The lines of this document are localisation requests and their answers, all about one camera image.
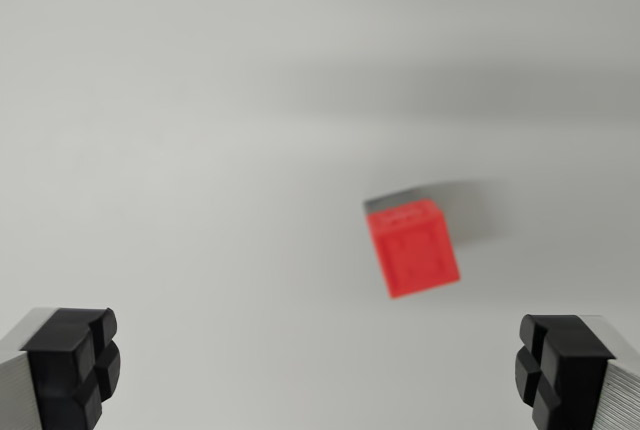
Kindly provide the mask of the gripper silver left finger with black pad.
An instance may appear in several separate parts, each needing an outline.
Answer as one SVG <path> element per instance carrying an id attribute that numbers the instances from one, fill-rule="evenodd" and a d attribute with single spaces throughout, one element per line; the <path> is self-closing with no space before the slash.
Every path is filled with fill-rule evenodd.
<path id="1" fill-rule="evenodd" d="M 1 338 L 1 427 L 95 428 L 119 381 L 116 333 L 110 308 L 30 310 Z"/>

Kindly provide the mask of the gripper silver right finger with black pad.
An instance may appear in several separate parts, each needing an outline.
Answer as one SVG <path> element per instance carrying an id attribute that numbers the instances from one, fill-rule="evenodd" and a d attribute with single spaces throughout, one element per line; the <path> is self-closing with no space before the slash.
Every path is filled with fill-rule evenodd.
<path id="1" fill-rule="evenodd" d="M 639 428 L 639 351 L 605 318 L 525 315 L 518 394 L 538 429 Z"/>

